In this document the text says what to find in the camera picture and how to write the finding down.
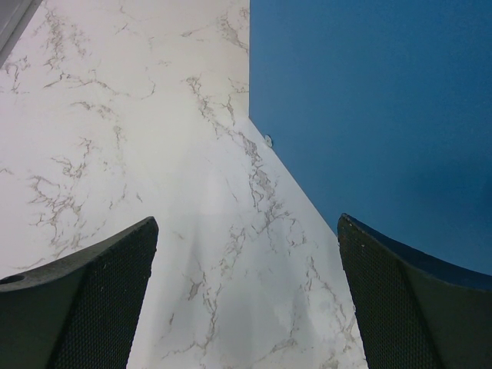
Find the marble countertop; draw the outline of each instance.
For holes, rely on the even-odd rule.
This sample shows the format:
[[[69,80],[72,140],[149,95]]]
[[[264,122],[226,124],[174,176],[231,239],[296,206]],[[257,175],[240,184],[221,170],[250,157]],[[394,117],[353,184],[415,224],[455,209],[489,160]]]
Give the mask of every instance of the marble countertop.
[[[131,369],[366,368],[337,239],[248,120],[245,0],[47,0],[0,70],[0,278],[149,215]]]

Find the white marble surface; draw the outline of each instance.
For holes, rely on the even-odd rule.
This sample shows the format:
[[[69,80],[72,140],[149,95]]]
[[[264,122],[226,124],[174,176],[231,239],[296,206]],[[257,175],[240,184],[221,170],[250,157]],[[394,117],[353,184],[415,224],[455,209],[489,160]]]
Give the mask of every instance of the white marble surface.
[[[0,278],[154,215],[131,369],[366,368],[337,240],[248,120],[246,0],[45,1],[0,71]]]

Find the small screw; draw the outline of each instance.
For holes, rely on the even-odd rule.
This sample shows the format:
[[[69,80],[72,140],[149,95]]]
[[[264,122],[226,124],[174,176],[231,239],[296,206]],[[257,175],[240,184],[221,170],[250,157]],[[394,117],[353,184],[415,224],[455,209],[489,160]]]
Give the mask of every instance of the small screw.
[[[267,144],[269,148],[272,148],[274,145],[274,142],[271,140],[271,137],[269,135],[264,136],[264,141]]]

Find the blue panel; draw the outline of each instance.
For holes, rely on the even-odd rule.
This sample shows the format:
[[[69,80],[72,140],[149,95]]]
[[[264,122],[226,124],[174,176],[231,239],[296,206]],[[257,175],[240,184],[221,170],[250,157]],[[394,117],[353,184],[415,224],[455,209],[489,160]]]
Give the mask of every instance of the blue panel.
[[[250,115],[342,212],[492,274],[492,1],[251,0]]]

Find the mesh texture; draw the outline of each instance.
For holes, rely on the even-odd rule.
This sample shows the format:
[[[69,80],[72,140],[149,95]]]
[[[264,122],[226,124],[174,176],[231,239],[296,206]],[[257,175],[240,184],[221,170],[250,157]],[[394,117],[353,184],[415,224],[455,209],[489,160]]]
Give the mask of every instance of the mesh texture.
[[[348,219],[338,238],[369,368],[441,369],[399,261]]]
[[[87,266],[48,368],[126,367],[151,275],[155,237],[144,227]]]

